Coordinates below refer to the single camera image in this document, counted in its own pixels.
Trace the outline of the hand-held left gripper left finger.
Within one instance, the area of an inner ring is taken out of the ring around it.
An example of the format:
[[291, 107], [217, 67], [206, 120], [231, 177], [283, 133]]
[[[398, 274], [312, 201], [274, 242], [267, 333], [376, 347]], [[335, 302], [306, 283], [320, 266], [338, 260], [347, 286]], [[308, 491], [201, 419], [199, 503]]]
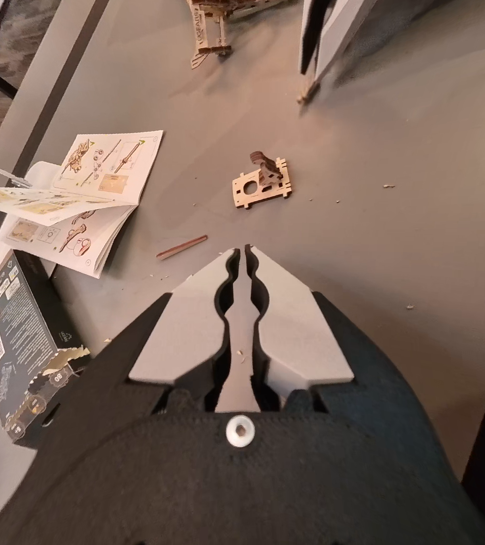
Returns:
[[129, 379], [184, 389], [215, 410], [231, 370], [231, 340], [225, 317], [234, 302], [240, 250], [229, 249], [171, 292]]

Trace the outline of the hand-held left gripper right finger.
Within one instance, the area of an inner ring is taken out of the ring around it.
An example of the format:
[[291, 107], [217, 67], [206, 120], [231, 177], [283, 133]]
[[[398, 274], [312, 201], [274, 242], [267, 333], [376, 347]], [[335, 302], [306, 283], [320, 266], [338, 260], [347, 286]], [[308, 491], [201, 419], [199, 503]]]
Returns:
[[314, 292], [255, 246], [245, 246], [253, 326], [251, 386], [260, 410], [279, 410], [294, 391], [355, 378]]

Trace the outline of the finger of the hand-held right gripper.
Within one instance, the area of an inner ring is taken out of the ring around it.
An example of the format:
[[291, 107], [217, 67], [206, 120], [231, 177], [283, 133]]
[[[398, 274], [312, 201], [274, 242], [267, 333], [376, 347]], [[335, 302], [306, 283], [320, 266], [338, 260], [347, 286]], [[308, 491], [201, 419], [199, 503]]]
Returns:
[[300, 37], [300, 73], [307, 73], [332, 1], [304, 1]]
[[341, 59], [376, 3], [377, 1], [336, 1], [319, 32], [313, 86], [318, 85], [328, 70]]

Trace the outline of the small wooden model part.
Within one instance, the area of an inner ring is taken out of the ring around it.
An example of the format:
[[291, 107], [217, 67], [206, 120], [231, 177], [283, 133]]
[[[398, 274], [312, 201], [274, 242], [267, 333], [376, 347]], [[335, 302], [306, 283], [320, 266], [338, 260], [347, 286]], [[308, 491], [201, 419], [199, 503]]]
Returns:
[[320, 87], [321, 87], [321, 83], [315, 81], [311, 83], [310, 85], [308, 85], [306, 88], [304, 88], [296, 100], [298, 105], [300, 106], [308, 105], [313, 100], [317, 92], [320, 90]]

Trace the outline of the thin brown wooden stick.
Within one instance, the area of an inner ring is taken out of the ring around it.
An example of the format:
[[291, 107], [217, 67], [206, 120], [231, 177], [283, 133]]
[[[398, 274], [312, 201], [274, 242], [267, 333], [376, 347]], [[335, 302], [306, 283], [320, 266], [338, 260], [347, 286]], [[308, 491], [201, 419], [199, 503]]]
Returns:
[[162, 252], [158, 253], [156, 255], [156, 259], [159, 261], [164, 261], [165, 259], [168, 259], [170, 257], [173, 257], [174, 255], [177, 255], [187, 249], [190, 249], [198, 244], [201, 244], [208, 240], [208, 235], [202, 235], [197, 238], [194, 238], [192, 240], [183, 242], [181, 244], [178, 244], [177, 246], [174, 246], [172, 248], [163, 250]]

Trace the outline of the black cardboard box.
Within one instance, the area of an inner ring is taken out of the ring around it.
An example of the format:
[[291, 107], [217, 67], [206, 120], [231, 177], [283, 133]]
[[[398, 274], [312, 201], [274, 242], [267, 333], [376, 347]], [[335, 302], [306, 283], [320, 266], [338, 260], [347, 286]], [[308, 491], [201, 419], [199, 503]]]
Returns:
[[0, 264], [0, 422], [13, 444], [38, 448], [89, 362], [40, 259], [9, 250]]

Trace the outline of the wooden plate with dark lever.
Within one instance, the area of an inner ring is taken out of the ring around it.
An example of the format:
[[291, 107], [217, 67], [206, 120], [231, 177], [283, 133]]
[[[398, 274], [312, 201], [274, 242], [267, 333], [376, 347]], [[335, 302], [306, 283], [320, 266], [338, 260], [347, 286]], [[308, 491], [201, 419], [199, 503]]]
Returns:
[[286, 159], [268, 158], [263, 152], [250, 154], [257, 170], [251, 173], [241, 173], [232, 181], [233, 201], [236, 208], [249, 209], [253, 204], [272, 198], [288, 198], [292, 193]]

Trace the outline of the open instruction booklet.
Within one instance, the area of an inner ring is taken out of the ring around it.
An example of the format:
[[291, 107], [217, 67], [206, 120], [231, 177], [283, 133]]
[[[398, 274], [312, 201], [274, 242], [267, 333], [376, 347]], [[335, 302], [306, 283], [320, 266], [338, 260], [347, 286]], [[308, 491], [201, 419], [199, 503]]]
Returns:
[[117, 234], [139, 205], [163, 135], [77, 135], [45, 189], [0, 187], [0, 212], [16, 216], [5, 242], [100, 278]]

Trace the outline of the white sheet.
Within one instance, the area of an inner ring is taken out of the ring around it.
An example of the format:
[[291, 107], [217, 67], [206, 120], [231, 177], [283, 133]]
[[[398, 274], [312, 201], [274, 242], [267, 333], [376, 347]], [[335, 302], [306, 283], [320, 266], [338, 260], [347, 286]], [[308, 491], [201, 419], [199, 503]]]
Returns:
[[[59, 165], [39, 161], [29, 168], [26, 179], [34, 189], [45, 189], [55, 174], [60, 170]], [[16, 221], [16, 216], [0, 212], [0, 267], [11, 247], [5, 242], [7, 230]]]

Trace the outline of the wooden model frame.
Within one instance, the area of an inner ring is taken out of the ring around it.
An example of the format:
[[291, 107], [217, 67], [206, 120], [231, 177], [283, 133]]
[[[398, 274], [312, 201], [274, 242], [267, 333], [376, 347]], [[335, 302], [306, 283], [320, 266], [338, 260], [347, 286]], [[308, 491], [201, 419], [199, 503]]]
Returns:
[[186, 1], [191, 14], [195, 51], [191, 69], [196, 70], [206, 58], [226, 58], [232, 54], [225, 29], [229, 20], [239, 20], [285, 4], [286, 1]]

